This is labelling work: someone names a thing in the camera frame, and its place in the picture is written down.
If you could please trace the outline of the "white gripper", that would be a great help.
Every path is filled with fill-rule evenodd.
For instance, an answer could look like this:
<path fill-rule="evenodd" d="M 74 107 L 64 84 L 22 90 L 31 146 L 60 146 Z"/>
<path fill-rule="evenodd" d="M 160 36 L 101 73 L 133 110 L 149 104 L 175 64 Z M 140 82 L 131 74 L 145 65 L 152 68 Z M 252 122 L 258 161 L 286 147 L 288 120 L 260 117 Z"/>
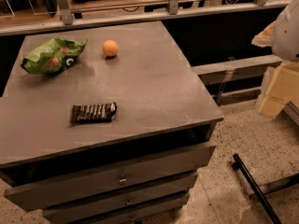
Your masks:
<path fill-rule="evenodd" d="M 264 75 L 257 113 L 274 119 L 290 101 L 299 95 L 299 0 L 291 2 L 270 23 L 253 37 L 251 44 L 270 47 L 283 61 L 278 67 L 269 66 Z"/>

